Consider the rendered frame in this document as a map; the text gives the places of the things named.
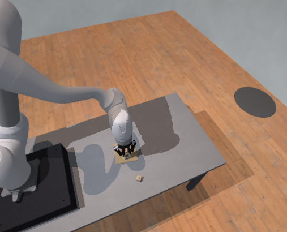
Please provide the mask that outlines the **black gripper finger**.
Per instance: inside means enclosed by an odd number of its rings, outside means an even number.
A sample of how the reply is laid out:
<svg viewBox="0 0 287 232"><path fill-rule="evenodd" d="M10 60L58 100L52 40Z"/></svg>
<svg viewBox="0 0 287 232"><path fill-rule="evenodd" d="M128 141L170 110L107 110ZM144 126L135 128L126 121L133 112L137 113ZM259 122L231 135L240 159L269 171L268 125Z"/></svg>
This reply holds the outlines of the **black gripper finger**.
<svg viewBox="0 0 287 232"><path fill-rule="evenodd" d="M136 145L136 141L133 140L133 141L132 141L132 144L131 144L131 149L130 149L130 147L127 148L127 149L128 149L128 155L130 156L130 158L131 158L131 155L130 155L130 154L131 154L131 152L134 151L135 145Z"/></svg>
<svg viewBox="0 0 287 232"><path fill-rule="evenodd" d="M126 159L125 156L125 148L122 148L122 152L118 149L118 146L114 146L114 150L121 156L123 155L123 157Z"/></svg>

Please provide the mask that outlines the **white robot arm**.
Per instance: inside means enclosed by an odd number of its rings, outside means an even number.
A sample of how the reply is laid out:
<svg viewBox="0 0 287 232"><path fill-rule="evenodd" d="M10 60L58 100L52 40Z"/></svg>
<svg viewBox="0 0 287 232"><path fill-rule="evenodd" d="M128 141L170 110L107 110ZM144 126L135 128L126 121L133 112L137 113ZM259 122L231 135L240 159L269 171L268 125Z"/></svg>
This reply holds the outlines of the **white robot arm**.
<svg viewBox="0 0 287 232"><path fill-rule="evenodd" d="M22 193L37 190L40 164L38 158L27 161L25 155L29 122L19 110L18 94L58 104L94 98L108 114L117 144L130 144L133 130L125 97L118 88L105 91L58 85L21 59L21 29L22 19L16 7L8 0L0 0L0 188L1 196L12 195L13 203L19 202Z"/></svg>

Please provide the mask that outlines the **peach flat mat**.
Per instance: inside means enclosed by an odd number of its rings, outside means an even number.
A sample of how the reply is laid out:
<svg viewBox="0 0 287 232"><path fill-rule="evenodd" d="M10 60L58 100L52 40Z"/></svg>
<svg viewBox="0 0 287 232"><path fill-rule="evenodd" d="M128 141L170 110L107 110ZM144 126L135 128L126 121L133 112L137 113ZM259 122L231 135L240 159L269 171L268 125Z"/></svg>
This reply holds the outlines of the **peach flat mat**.
<svg viewBox="0 0 287 232"><path fill-rule="evenodd" d="M121 163L125 163L125 162L131 162L131 161L136 161L138 160L137 154L136 154L136 148L134 148L134 151L131 152L131 158L125 160L124 157L121 155L119 155L116 151L115 152L115 162L116 164L121 164Z"/></svg>

